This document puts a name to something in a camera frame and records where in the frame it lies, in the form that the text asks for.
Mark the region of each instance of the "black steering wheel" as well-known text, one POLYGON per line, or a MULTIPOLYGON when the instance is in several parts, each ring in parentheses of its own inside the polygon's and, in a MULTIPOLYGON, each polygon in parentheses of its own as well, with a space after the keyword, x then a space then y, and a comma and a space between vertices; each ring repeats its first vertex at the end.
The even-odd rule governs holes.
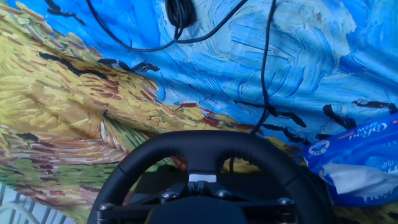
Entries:
POLYGON ((99 192, 88 224, 97 223, 100 207, 122 205, 141 174, 157 161, 170 156, 185 158, 190 181, 207 181, 201 178, 216 177, 224 161, 230 157, 244 159, 273 176, 285 189, 295 202, 298 223, 333 223, 330 209, 304 171, 269 141, 229 131, 179 131, 160 134, 144 142, 121 161, 99 192))

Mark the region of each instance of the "blue plastic bag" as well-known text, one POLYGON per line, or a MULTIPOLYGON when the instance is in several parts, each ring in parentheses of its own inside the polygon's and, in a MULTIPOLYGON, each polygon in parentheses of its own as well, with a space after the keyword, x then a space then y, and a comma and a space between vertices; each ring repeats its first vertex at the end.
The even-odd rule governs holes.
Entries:
POLYGON ((304 158, 327 183, 335 205, 398 200, 398 114, 307 146, 304 158))

